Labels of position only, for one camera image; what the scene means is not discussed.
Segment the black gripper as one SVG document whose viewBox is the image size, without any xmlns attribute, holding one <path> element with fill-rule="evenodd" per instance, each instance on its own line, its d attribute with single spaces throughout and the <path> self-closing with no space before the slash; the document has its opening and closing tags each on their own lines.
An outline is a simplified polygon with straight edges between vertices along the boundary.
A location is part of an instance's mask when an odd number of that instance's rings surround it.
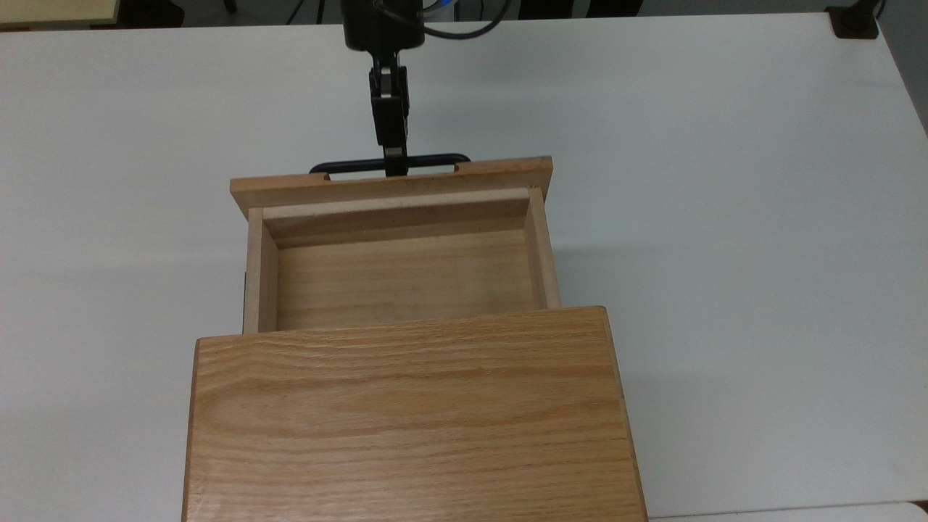
<svg viewBox="0 0 928 522">
<path fill-rule="evenodd" d="M 417 49 L 423 44 L 421 1 L 381 1 L 380 4 L 403 21 L 377 9 L 374 1 L 342 1 L 344 40 L 348 49 L 397 53 Z M 400 64 L 387 68 L 373 64 L 369 72 L 369 91 L 377 142 L 384 149 L 386 175 L 407 175 L 407 68 Z"/>
</svg>

